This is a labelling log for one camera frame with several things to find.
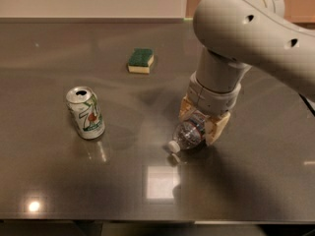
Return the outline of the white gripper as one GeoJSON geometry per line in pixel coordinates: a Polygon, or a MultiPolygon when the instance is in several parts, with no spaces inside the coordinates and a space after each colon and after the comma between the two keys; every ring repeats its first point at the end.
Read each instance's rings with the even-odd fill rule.
{"type": "Polygon", "coordinates": [[[190,77],[187,95],[180,104],[178,118],[186,120],[196,108],[206,115],[205,140],[208,146],[212,145],[220,136],[229,121],[230,111],[236,104],[241,84],[237,84],[231,92],[214,92],[202,86],[193,73],[190,77]]]}

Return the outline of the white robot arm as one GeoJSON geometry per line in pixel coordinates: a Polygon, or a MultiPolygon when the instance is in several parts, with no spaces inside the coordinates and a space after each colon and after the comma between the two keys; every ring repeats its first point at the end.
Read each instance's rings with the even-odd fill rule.
{"type": "Polygon", "coordinates": [[[315,101],[315,34],[284,18],[284,0],[201,0],[193,29],[203,45],[179,118],[206,116],[206,144],[221,135],[252,67],[315,101]]]}

